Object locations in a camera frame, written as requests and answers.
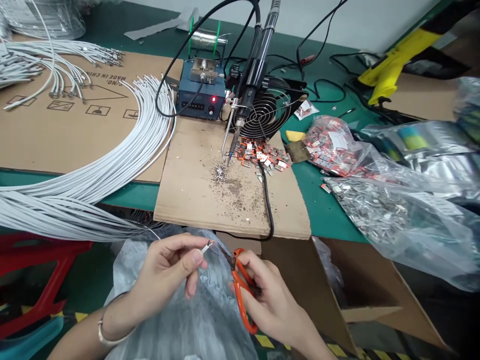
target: sponge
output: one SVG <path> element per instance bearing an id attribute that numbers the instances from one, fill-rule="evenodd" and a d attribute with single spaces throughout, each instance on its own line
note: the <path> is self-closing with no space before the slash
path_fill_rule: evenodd
<path id="1" fill-rule="evenodd" d="M 286 135 L 286 138 L 288 139 L 288 141 L 295 142 L 295 141 L 300 141 L 303 138 L 305 138 L 306 134 L 304 132 L 300 132 L 300 131 L 287 130 L 287 131 L 285 131 L 285 135 Z"/>

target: left hand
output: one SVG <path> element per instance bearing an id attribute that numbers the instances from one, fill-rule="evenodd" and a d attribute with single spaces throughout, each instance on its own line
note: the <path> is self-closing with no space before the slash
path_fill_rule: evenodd
<path id="1" fill-rule="evenodd" d="M 208 243 L 209 239 L 188 232 L 154 241 L 130 292 L 105 312 L 104 332 L 118 338 L 118 334 L 157 314 L 184 279 L 185 296 L 193 297 L 199 282 L 197 269 L 208 267 L 200 251 Z"/>

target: green workbench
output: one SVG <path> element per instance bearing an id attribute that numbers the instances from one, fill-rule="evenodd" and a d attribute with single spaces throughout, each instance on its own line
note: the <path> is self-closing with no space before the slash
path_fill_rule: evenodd
<path id="1" fill-rule="evenodd" d="M 142 39 L 143 41 L 133 41 L 123 34 L 127 31 L 142 29 L 174 19 L 177 16 L 178 13 L 176 12 L 128 2 L 123 2 L 119 5 L 109 3 L 101 4 L 92 10 L 91 16 L 85 18 L 87 33 L 81 40 L 122 51 L 173 57 L 181 43 L 185 40 L 186 33 L 183 31 L 169 29 Z M 288 16 L 288 14 L 280 12 L 280 16 Z M 208 20 L 202 27 L 216 30 L 217 26 L 217 21 Z M 241 29 L 242 26 L 238 24 L 227 22 L 222 22 L 221 24 L 222 33 L 239 34 Z M 234 56 L 247 56 L 252 37 L 253 29 L 248 28 L 235 50 Z M 235 39 L 233 35 L 230 37 L 230 46 L 233 45 Z M 295 59 L 295 51 L 300 41 L 301 39 L 298 37 L 276 33 L 272 38 L 269 53 Z M 315 54 L 320 47 L 320 42 L 306 41 L 302 47 L 302 57 Z M 327 44 L 315 63 L 305 68 L 305 81 L 308 82 L 309 87 L 313 87 L 313 82 L 319 78 L 344 84 L 348 76 L 343 70 L 330 63 L 329 57 L 332 54 L 351 53 L 354 51 L 356 51 L 356 49 Z M 187 49 L 184 49 L 181 58 L 188 58 Z M 358 66 L 358 64 L 355 63 L 356 61 L 352 61 L 351 64 L 347 62 L 348 66 L 352 67 L 353 70 L 355 70 L 356 65 Z M 279 65 L 280 62 L 270 57 L 269 64 L 270 67 L 273 67 Z M 138 71 L 138 74 L 141 75 L 142 70 L 139 69 Z M 300 79 L 300 74 L 297 70 L 288 70 L 285 74 L 281 74 L 278 70 L 278 75 L 294 80 Z M 328 84 L 319 86 L 319 92 L 322 100 L 339 99 L 342 96 L 338 89 Z M 357 123 L 356 129 L 360 129 L 376 121 L 376 118 L 362 107 L 360 101 L 352 93 L 347 93 L 346 99 L 339 103 L 319 103 L 315 105 L 320 110 L 318 115 L 338 116 L 349 109 L 356 108 L 356 111 L 347 114 L 343 118 L 343 120 L 348 123 Z M 292 116 L 281 128 L 282 136 L 285 135 L 285 130 L 307 131 L 312 119 L 313 116 L 310 116 L 302 121 L 298 121 L 296 117 Z M 294 164 L 292 169 L 308 210 L 313 235 L 355 242 L 367 242 L 364 236 L 345 215 L 334 196 L 320 189 L 320 185 L 323 183 L 323 176 L 320 174 L 318 168 L 307 162 L 303 162 Z M 0 170 L 0 186 L 34 184 L 51 179 L 54 176 L 55 175 L 51 174 L 2 169 Z M 153 211 L 157 200 L 158 189 L 158 184 L 132 182 L 105 198 L 103 202 L 120 207 Z"/>

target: orange scissors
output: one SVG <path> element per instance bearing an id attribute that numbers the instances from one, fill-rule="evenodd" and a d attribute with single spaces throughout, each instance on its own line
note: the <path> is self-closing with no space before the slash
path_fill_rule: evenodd
<path id="1" fill-rule="evenodd" d="M 238 248 L 233 252 L 233 256 L 230 256 L 221 246 L 219 246 L 223 255 L 225 255 L 227 262 L 230 264 L 231 267 L 231 274 L 233 276 L 233 287 L 235 289 L 236 295 L 236 302 L 238 303 L 238 310 L 240 310 L 241 320 L 243 321 L 243 325 L 245 325 L 246 329 L 250 334 L 256 334 L 259 331 L 257 325 L 254 322 L 250 323 L 249 317 L 247 316 L 247 311 L 245 310 L 244 299 L 242 297 L 242 292 L 240 287 L 246 289 L 254 298 L 260 295 L 260 288 L 257 286 L 255 281 L 252 280 L 248 272 L 245 270 L 242 263 L 237 259 L 237 256 L 243 253 L 245 250 L 242 248 Z M 243 276 L 242 279 L 239 274 L 237 273 L 237 268 L 240 270 L 241 275 Z"/>

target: bracelet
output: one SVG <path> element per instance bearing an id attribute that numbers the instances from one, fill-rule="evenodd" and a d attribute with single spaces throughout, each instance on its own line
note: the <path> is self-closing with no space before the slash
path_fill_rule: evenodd
<path id="1" fill-rule="evenodd" d="M 125 291 L 125 292 L 122 292 L 120 294 L 118 294 L 117 296 L 115 296 L 109 303 L 108 305 L 105 307 L 105 310 L 103 311 L 103 314 L 101 315 L 101 319 L 98 321 L 98 338 L 100 339 L 100 342 L 104 345 L 107 345 L 107 346 L 115 346 L 115 345 L 118 345 L 120 344 L 122 341 L 126 340 L 130 335 L 132 335 L 132 333 L 135 331 L 135 329 L 137 328 L 136 326 L 127 334 L 125 335 L 124 337 L 122 337 L 120 340 L 116 340 L 116 341 L 110 341 L 110 340 L 107 340 L 106 338 L 104 338 L 104 335 L 102 334 L 102 324 L 104 323 L 104 315 L 105 313 L 107 312 L 107 309 L 109 308 L 110 304 L 113 303 L 115 300 L 117 300 L 118 298 L 122 297 L 123 295 L 125 294 L 128 294 L 129 292 L 128 291 Z"/>

